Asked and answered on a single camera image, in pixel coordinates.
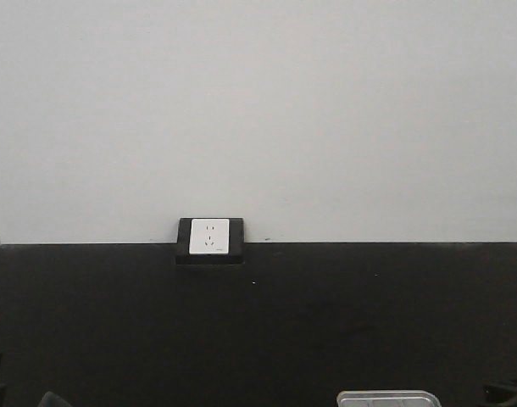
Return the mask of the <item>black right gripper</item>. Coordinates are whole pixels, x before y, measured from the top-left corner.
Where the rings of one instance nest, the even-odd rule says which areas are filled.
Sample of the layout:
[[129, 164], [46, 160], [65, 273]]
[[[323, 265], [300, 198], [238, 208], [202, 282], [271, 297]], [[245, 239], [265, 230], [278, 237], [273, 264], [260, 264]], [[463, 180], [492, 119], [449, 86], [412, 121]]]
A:
[[517, 407], [517, 382], [492, 382], [484, 386], [483, 406]]

